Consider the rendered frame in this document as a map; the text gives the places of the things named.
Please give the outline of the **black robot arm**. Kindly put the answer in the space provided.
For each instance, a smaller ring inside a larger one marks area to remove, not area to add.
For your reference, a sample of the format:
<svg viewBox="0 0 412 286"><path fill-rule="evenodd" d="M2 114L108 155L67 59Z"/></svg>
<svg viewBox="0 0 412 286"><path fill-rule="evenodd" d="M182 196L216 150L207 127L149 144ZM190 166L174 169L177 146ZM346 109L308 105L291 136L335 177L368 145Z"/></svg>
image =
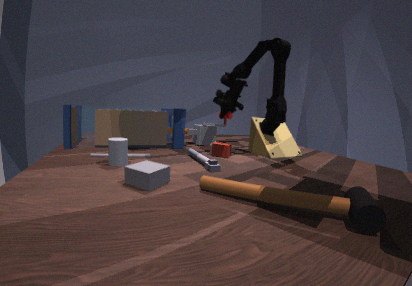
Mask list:
<svg viewBox="0 0 412 286"><path fill-rule="evenodd" d="M274 136L273 132L281 125L280 123L286 122L285 113L287 111L287 102L284 97L285 65L290 55L291 44L280 38L259 41L258 46L246 57L247 59L237 65L231 73L225 73L220 78L220 82L232 91L241 94L242 88L244 86L248 87L248 84L247 81L236 78L247 79L249 74L251 74L252 67L257 64L257 61L259 61L268 50L271 50L274 59L273 95L270 99L267 99L266 119L259 122L259 126L263 134Z"/></svg>

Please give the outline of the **grey cylinder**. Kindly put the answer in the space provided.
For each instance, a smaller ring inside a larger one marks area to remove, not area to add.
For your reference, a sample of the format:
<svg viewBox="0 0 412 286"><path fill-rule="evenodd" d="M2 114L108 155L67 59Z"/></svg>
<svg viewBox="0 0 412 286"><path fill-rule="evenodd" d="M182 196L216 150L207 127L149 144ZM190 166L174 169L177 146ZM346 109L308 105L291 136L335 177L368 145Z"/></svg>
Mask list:
<svg viewBox="0 0 412 286"><path fill-rule="evenodd" d="M128 165L127 138L108 138L108 165L114 167Z"/></svg>

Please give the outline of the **black rubber mallet with wooden handle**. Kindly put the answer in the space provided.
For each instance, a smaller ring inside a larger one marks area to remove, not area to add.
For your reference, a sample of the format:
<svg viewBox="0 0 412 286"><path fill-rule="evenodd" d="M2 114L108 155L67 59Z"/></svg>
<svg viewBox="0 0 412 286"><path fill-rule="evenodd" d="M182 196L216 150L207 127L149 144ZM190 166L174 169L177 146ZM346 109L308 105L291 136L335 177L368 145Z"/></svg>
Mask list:
<svg viewBox="0 0 412 286"><path fill-rule="evenodd" d="M343 198L265 187L208 176L201 177L199 186L201 189L257 201L261 200L268 203L272 202L337 214L349 214L355 230L362 235L369 236L380 232L384 228L387 219L386 213L380 205L366 189L360 186L350 188Z"/></svg>

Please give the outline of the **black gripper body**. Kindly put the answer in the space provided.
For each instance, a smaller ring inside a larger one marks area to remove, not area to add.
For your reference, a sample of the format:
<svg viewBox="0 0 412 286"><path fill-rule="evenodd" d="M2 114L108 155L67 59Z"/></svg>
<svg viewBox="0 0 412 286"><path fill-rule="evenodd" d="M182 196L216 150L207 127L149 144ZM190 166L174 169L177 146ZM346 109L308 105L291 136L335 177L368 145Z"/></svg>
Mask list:
<svg viewBox="0 0 412 286"><path fill-rule="evenodd" d="M241 103L237 102L238 97L241 97L240 93L232 91L231 89L227 90L226 92L228 93L226 95L225 100L221 97L215 97L213 102L219 105L220 107L229 108L230 106L233 109L237 107L239 110L242 111L244 106Z"/></svg>

